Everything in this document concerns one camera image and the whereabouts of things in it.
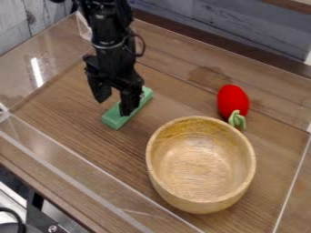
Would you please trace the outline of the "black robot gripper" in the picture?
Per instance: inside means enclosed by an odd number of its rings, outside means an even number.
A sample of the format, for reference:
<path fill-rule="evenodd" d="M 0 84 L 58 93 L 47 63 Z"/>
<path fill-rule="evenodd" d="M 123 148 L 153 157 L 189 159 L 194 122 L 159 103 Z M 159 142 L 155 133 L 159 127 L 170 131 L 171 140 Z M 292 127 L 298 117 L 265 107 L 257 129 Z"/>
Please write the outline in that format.
<path fill-rule="evenodd" d="M 139 107 L 145 80 L 135 70 L 137 53 L 134 37 L 126 37 L 117 43 L 91 40 L 95 55 L 86 55 L 86 74 L 93 95 L 103 103 L 113 95 L 115 88 L 121 92 L 121 116 L 129 117 Z"/>

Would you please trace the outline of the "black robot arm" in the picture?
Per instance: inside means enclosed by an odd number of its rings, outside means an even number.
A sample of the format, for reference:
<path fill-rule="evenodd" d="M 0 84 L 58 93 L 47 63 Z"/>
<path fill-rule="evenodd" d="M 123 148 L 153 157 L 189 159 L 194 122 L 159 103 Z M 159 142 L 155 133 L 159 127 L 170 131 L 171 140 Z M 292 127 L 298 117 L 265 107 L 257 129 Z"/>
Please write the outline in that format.
<path fill-rule="evenodd" d="M 145 55 L 146 43 L 131 29 L 134 21 L 129 0 L 77 0 L 78 9 L 91 29 L 95 55 L 86 55 L 86 74 L 93 95 L 99 103 L 121 94 L 119 112 L 127 117 L 142 101 L 145 80 L 135 69 Z"/>

